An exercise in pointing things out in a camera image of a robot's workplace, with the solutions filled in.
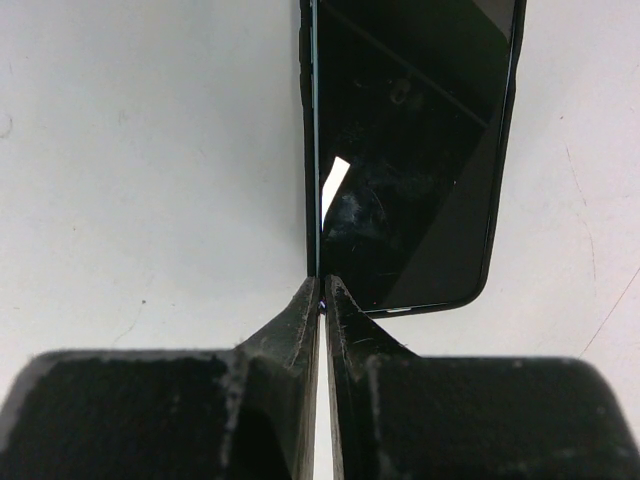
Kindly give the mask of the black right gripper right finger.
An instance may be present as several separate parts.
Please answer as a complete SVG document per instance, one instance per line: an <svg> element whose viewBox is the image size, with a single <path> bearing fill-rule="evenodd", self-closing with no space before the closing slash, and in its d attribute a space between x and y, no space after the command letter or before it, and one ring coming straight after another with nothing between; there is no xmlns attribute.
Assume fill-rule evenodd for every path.
<svg viewBox="0 0 640 480"><path fill-rule="evenodd" d="M422 357L325 279L338 479L635 479L639 450L590 364Z"/></svg>

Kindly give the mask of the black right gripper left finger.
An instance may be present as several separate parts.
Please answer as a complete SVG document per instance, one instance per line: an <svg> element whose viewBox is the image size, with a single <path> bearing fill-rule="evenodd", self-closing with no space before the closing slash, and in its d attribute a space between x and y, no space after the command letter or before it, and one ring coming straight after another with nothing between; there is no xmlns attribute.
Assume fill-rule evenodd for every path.
<svg viewBox="0 0 640 480"><path fill-rule="evenodd" d="M309 479L320 283L224 350L62 350L1 410L5 479Z"/></svg>

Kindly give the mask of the dark teal smartphone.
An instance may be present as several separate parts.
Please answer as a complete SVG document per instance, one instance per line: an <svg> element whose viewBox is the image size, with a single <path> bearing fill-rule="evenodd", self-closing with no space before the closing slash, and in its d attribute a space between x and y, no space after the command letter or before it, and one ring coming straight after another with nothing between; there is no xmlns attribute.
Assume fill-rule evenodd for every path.
<svg viewBox="0 0 640 480"><path fill-rule="evenodd" d="M515 99L522 1L315 1L314 159L345 167L319 272L376 316L484 288Z"/></svg>

